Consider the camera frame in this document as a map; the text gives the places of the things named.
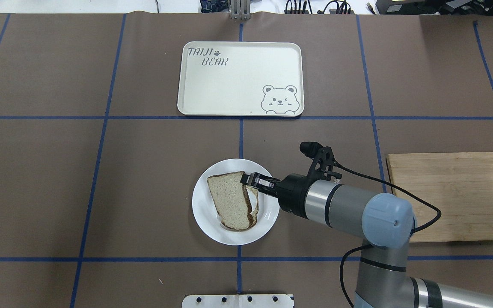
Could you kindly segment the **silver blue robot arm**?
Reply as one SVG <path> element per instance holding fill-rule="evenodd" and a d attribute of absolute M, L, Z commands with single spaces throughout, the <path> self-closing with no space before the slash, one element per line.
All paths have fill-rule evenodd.
<path fill-rule="evenodd" d="M 362 238 L 355 308 L 493 308 L 493 296 L 406 274 L 416 218 L 411 203 L 331 181 L 334 173 L 282 180 L 244 174 L 241 183 L 276 197 L 282 210 Z"/>

